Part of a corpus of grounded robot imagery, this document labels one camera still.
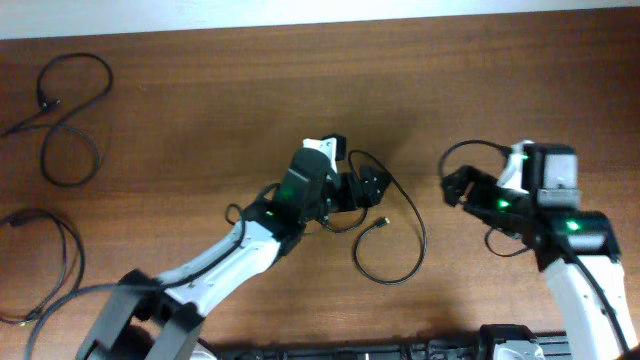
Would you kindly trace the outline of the black USB cable short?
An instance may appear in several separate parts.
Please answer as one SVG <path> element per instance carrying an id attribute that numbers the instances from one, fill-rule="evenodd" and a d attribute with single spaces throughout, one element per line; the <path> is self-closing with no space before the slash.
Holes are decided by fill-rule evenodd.
<path id="1" fill-rule="evenodd" d="M 2 226 L 9 227 L 21 227 L 26 225 L 27 223 L 38 221 L 38 220 L 46 220 L 50 221 L 60 238 L 60 261 L 59 261 L 59 272 L 58 277 L 56 279 L 55 285 L 46 293 L 46 295 L 26 314 L 21 316 L 1 316 L 1 323 L 10 325 L 10 326 L 25 326 L 30 323 L 34 323 L 38 321 L 43 315 L 48 306 L 53 302 L 54 298 L 60 293 L 63 286 L 65 285 L 68 277 L 71 275 L 73 266 L 69 262 L 69 254 L 68 254 L 68 238 L 71 237 L 75 245 L 75 249 L 77 251 L 79 257 L 79 266 L 78 266 L 78 274 L 76 275 L 75 280 L 72 283 L 71 289 L 78 290 L 82 283 L 85 274 L 86 268 L 86 253 L 84 249 L 84 245 L 80 238 L 80 235 L 73 229 L 71 225 L 69 225 L 66 221 L 64 221 L 60 216 L 39 208 L 28 208 L 23 210 L 18 210 L 14 213 L 11 213 L 1 219 Z"/>

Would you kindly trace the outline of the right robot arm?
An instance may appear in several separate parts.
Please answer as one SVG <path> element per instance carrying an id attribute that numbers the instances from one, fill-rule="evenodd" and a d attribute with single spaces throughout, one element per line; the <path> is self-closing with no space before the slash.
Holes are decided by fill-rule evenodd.
<path id="1" fill-rule="evenodd" d="M 575 150 L 529 140 L 495 148 L 505 159 L 499 177 L 470 165 L 438 172 L 445 203 L 534 252 L 574 358 L 636 358 L 621 249 L 609 218 L 580 208 Z"/>

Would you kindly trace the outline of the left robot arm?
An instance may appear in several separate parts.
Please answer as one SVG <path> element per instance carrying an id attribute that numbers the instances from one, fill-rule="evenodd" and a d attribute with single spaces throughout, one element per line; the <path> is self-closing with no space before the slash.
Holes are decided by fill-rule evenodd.
<path id="1" fill-rule="evenodd" d="M 273 197 L 257 196 L 217 244 L 155 278 L 138 270 L 124 276 L 77 358 L 208 358 L 200 332 L 224 298 L 286 256 L 308 222 L 375 206 L 391 183 L 381 167 L 337 173 L 334 160 L 320 150 L 297 150 Z"/>

